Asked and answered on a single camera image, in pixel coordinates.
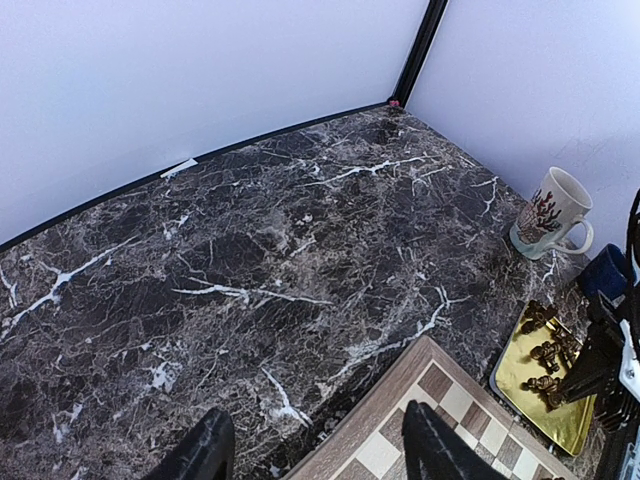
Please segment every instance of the chessboard square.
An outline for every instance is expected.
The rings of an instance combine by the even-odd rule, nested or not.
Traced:
[[[508,434],[507,429],[492,418],[482,434],[482,438],[480,438],[480,443],[484,445],[493,456],[496,456]]]
[[[478,445],[478,439],[473,435],[471,435],[471,433],[469,433],[469,431],[466,428],[464,428],[462,425],[458,425],[455,431],[458,434],[458,436],[462,440],[464,440],[464,443],[469,445],[469,447],[472,450],[476,448],[476,446]]]
[[[453,381],[435,363],[418,382],[418,385],[438,403],[442,401],[452,384]]]
[[[369,437],[364,448],[356,455],[362,463],[377,478],[382,478],[393,466],[401,453],[389,441],[375,432]]]
[[[352,460],[335,480],[378,480],[378,478],[359,461]]]
[[[440,402],[440,406],[451,415],[456,422],[461,422],[471,407],[473,398],[457,383],[454,383]]]
[[[491,417],[478,405],[473,402],[467,410],[464,418],[460,424],[473,435],[476,439],[480,440],[482,434],[487,429],[487,425],[491,421]]]
[[[522,450],[515,467],[513,467],[513,473],[520,480],[533,480],[538,465],[540,465],[538,459],[525,448]]]
[[[522,447],[518,445],[510,435],[508,435],[504,442],[502,442],[502,446],[500,447],[500,451],[498,452],[498,455],[496,455],[496,458],[500,460],[503,465],[506,465],[509,470],[513,471],[513,467],[516,466],[521,453]]]
[[[444,423],[446,423],[452,429],[455,430],[456,426],[458,425],[458,422],[456,422],[455,418],[453,418],[451,415],[449,415],[447,412],[445,412],[442,409],[442,407],[437,407],[435,412],[440,418],[442,418],[444,420]]]
[[[491,466],[493,467],[494,470],[503,474],[505,477],[507,478],[511,477],[511,470],[509,470],[506,465],[503,465],[502,462],[497,458],[493,461],[493,465]]]
[[[404,397],[402,397],[402,400],[400,400],[400,403],[398,404],[400,410],[402,410],[403,412],[406,411],[407,405],[411,400],[415,400],[418,403],[426,403],[434,410],[438,406],[438,402],[431,398],[431,395],[425,392],[417,383],[411,385],[409,390],[407,390],[407,393],[405,393]]]
[[[544,480],[545,478],[555,478],[555,475],[543,465],[538,465],[536,473],[533,474],[533,480]]]
[[[478,445],[476,445],[474,452],[476,452],[476,455],[478,455],[481,459],[487,462],[488,465],[491,465],[496,459],[496,456],[493,455],[489,450],[487,450],[487,448],[481,443],[478,443]]]
[[[407,464],[404,455],[398,457],[389,471],[384,474],[382,480],[407,480]]]
[[[402,421],[404,420],[404,413],[402,410],[397,409],[393,412],[393,415],[387,420],[387,422],[380,429],[380,435],[389,440],[391,445],[396,447],[400,452],[404,451],[402,443]]]

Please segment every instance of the black metal pole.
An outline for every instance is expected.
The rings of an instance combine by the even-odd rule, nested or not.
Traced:
[[[424,14],[422,24],[418,30],[418,35],[413,42],[413,47],[389,102],[397,102],[403,108],[407,106],[413,86],[418,79],[429,48],[431,48],[431,43],[433,43],[433,39],[436,36],[447,2],[448,0],[431,0],[429,2],[427,12]]]

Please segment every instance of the brass chess piece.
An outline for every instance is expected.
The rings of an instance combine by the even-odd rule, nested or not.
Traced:
[[[552,410],[555,410],[562,405],[562,395],[558,393],[558,387],[560,386],[559,378],[552,378],[549,375],[544,375],[540,378],[530,378],[526,385],[531,390],[544,392],[547,399],[547,405]]]
[[[524,312],[524,316],[527,318],[531,318],[531,320],[522,325],[522,333],[524,333],[525,335],[529,335],[530,333],[539,330],[557,314],[558,309],[553,305],[549,305],[547,308],[544,308],[535,300],[529,302],[529,305]]]
[[[573,365],[578,356],[578,352],[580,351],[580,343],[578,343],[572,335],[564,330],[556,331],[553,334],[553,338],[556,343],[560,345],[562,349],[562,356],[565,362],[567,362],[567,366]]]
[[[538,390],[542,392],[555,392],[560,385],[559,378],[552,378],[549,375],[543,375],[540,378],[530,378],[527,381],[527,386],[532,390]]]
[[[562,352],[558,343],[543,342],[531,350],[531,358],[538,360],[551,373],[560,371],[560,365],[556,362],[556,355]]]

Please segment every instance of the black frame edge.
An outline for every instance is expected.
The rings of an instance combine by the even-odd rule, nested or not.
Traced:
[[[436,36],[438,26],[440,26],[444,11],[447,8],[447,3],[448,0],[429,1],[429,6],[422,19],[418,35],[413,42],[411,52],[409,53],[409,57],[407,57],[402,74],[400,74],[398,84],[389,102],[398,102],[397,104],[402,108],[407,106],[413,87],[422,70],[422,65],[427,58],[433,39]]]
[[[200,155],[198,157],[195,157],[194,160],[198,163],[202,163],[202,162],[207,162],[209,160],[212,160],[220,155],[223,155],[227,152],[230,152],[232,150],[237,150],[239,148],[243,148],[246,147],[247,145],[251,145],[252,143],[256,143],[259,142],[261,140],[265,140],[267,138],[271,138],[271,137],[275,137],[277,135],[282,135],[283,133],[289,133],[292,132],[294,130],[298,130],[301,128],[305,128],[305,127],[311,127],[313,125],[317,125],[320,123],[324,123],[324,122],[328,122],[330,120],[335,120],[336,118],[340,118],[340,117],[345,117],[347,115],[352,115],[355,113],[360,113],[360,112],[366,112],[367,110],[373,110],[374,108],[379,108],[382,106],[387,105],[387,102],[380,102],[380,103],[375,103],[373,105],[368,105],[366,107],[359,107],[359,108],[354,108],[351,110],[346,110],[344,112],[340,112],[340,113],[334,113],[332,115],[327,115],[324,117],[320,117],[320,118],[316,118],[315,120],[309,120],[307,122],[302,122],[302,123],[298,123],[296,125],[292,125],[290,127],[285,127],[285,128],[281,128],[279,130],[275,130],[273,132],[269,132],[269,133],[265,133],[263,135],[258,135],[257,137],[253,137],[250,138],[248,140],[243,140],[241,142],[238,143],[234,143],[232,145],[228,145],[226,147],[222,147],[218,150],[214,150],[212,152],[209,153],[205,153],[203,155]],[[146,185],[147,183],[150,183],[154,180],[157,180],[158,178],[160,178],[160,176],[165,173],[168,172],[169,170],[171,170],[172,168],[177,167],[178,165],[180,165],[183,162],[180,162],[176,165],[173,165],[171,167],[165,168],[163,170],[160,170],[159,172],[156,173],[152,173],[150,175],[147,175],[145,177],[142,177],[138,180],[135,180],[131,183],[128,183],[126,185],[123,185],[122,187],[116,188],[115,190],[111,190],[107,193],[104,193],[94,199],[89,200],[88,202],[82,203],[80,205],[78,205],[77,207],[74,207],[70,210],[67,210],[66,212],[63,212],[59,215],[56,215],[55,217],[51,218],[50,220],[47,220],[46,222],[43,222],[33,228],[30,228],[29,230],[27,230],[24,233],[21,233],[20,235],[12,238],[11,240],[8,240],[6,242],[4,242],[3,244],[0,245],[0,254],[6,252],[7,250],[15,247],[16,245],[19,245],[20,243],[24,242],[25,240],[28,240],[31,237],[36,236],[37,234],[43,232],[44,230],[51,228],[55,225],[57,225],[58,223],[62,223],[65,220],[73,217],[74,215],[78,215],[79,213],[84,212],[85,210],[88,210],[91,207],[94,207],[102,202],[105,202],[113,197],[116,197],[118,195],[121,195],[123,193],[128,192],[129,190],[133,190],[134,188],[137,187],[141,187],[142,185]]]

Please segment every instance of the mug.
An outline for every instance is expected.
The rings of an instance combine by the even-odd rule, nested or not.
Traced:
[[[602,292],[613,302],[627,289],[629,277],[635,284],[636,272],[629,271],[627,257],[616,245],[609,243],[578,275],[577,282],[589,300],[597,298],[598,292]]]
[[[531,260],[538,260],[552,248],[564,253],[584,253],[593,243],[593,226],[584,218],[592,207],[591,196],[578,180],[561,168],[551,167],[511,227],[511,243]],[[587,230],[584,245],[577,250],[558,245],[578,223]]]

